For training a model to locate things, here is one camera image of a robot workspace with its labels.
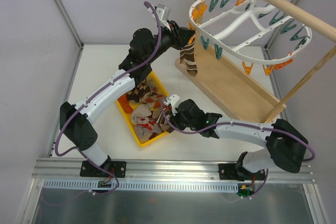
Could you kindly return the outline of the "brown white striped sock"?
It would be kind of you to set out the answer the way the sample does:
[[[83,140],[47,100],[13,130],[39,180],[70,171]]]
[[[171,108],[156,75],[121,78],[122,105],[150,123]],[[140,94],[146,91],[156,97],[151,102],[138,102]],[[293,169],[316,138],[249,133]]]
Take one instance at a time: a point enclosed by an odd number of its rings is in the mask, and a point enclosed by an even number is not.
[[[185,64],[187,73],[194,77],[198,74],[195,61],[195,37],[193,36],[188,44],[180,50],[180,64]]]

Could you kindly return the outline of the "brown argyle sock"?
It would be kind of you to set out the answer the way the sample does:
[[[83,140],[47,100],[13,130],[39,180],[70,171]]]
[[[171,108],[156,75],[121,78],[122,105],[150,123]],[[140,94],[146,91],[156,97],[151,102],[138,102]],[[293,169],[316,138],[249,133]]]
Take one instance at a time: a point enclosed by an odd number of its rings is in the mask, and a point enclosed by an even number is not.
[[[137,87],[128,91],[126,95],[126,99],[132,103],[139,103],[140,99],[143,98],[145,94],[150,91],[157,91],[157,86],[150,81],[149,83],[143,81]]]

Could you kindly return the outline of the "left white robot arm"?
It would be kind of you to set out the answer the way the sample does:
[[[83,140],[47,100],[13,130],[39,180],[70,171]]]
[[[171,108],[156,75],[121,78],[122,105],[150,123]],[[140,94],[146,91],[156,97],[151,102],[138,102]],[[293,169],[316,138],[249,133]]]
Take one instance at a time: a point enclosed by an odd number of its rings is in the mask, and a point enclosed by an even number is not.
[[[195,31],[169,21],[157,35],[147,28],[134,32],[128,55],[117,71],[97,91],[87,98],[60,107],[60,133],[64,134],[92,162],[98,176],[110,171],[110,158],[97,142],[93,128],[99,116],[119,97],[136,88],[151,73],[151,63],[168,49],[180,50],[195,35]]]

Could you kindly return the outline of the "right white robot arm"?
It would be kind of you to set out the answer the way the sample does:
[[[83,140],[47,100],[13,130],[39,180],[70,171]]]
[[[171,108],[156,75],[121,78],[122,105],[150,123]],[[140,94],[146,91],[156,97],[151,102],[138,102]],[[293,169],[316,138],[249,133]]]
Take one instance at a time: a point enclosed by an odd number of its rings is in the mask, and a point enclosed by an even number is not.
[[[283,119],[274,123],[226,119],[219,113],[205,113],[193,100],[181,101],[177,95],[163,98],[160,107],[171,111],[164,120],[182,134],[231,138],[260,146],[258,151],[241,153],[232,168],[224,169],[224,175],[233,180],[250,180],[258,172],[274,167],[296,174],[302,163],[308,161],[306,152],[310,152],[310,159],[316,156],[308,140]]]

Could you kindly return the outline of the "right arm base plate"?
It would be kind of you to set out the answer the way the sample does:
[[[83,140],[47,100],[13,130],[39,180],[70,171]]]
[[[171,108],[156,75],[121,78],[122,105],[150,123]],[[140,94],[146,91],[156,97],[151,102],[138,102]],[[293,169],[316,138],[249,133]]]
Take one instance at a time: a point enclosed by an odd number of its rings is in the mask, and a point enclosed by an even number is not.
[[[218,164],[218,173],[220,180],[237,180],[239,175],[233,163],[220,163]]]

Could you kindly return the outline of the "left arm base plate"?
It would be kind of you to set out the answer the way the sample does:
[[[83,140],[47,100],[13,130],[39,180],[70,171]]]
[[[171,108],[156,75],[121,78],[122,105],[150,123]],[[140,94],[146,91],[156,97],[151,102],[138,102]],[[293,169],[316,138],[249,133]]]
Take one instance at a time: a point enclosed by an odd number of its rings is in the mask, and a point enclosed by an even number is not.
[[[89,161],[83,161],[81,164],[80,177],[108,177],[105,171],[113,174],[116,178],[125,178],[127,163],[125,161],[107,160],[100,169],[96,168]]]

